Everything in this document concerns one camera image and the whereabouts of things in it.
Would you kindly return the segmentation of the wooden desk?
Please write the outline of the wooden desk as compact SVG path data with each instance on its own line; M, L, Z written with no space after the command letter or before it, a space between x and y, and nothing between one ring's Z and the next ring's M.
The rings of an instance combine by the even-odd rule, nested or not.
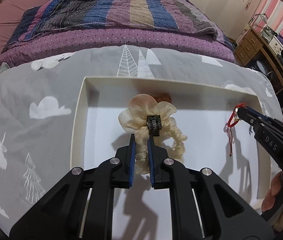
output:
M250 28L235 49L235 59L242 67L260 61L266 70L273 73L273 83L283 88L283 65L269 44L254 29Z

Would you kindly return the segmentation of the striped purple blue quilt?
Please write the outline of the striped purple blue quilt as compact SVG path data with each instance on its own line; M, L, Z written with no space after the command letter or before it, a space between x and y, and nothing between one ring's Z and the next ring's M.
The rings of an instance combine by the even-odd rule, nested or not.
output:
M235 62L221 29L188 0L48 0L23 13L0 62L18 66L60 53L123 45Z

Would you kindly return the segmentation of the cream organza scrunchie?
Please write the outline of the cream organza scrunchie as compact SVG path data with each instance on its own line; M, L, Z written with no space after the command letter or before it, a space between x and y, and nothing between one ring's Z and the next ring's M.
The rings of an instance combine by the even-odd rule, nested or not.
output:
M119 114L118 120L126 133L134 134L136 142L135 164L137 174L148 174L150 151L147 142L153 137L156 146L163 146L167 139L173 140L168 148L168 156L172 159L183 160L185 153L184 141L187 136L178 128L173 114L176 107L171 103L168 95L154 98L148 94L134 96L128 109Z

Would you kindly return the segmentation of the white shallow tray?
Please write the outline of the white shallow tray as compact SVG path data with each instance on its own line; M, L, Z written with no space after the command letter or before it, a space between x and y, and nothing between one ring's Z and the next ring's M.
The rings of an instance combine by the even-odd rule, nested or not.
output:
M70 165L85 170L114 157L129 143L130 135L118 116L137 94L169 94L177 108L177 126L187 136L183 164L193 170L204 167L236 191L259 211L270 184L270 157L254 139L245 122L239 122L228 141L225 125L239 103L259 111L251 92L182 81L129 77L86 77L80 89ZM113 211L113 239L171 239L171 211L168 190L154 190L149 176L135 175L129 190L116 190Z

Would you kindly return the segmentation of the grey printed bed sheet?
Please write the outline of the grey printed bed sheet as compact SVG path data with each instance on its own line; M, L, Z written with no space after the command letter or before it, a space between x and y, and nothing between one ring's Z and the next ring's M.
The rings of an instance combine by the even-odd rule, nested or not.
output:
M0 71L0 228L13 225L72 168L77 101L86 77L182 81L251 92L259 112L282 119L265 75L172 49L84 49Z

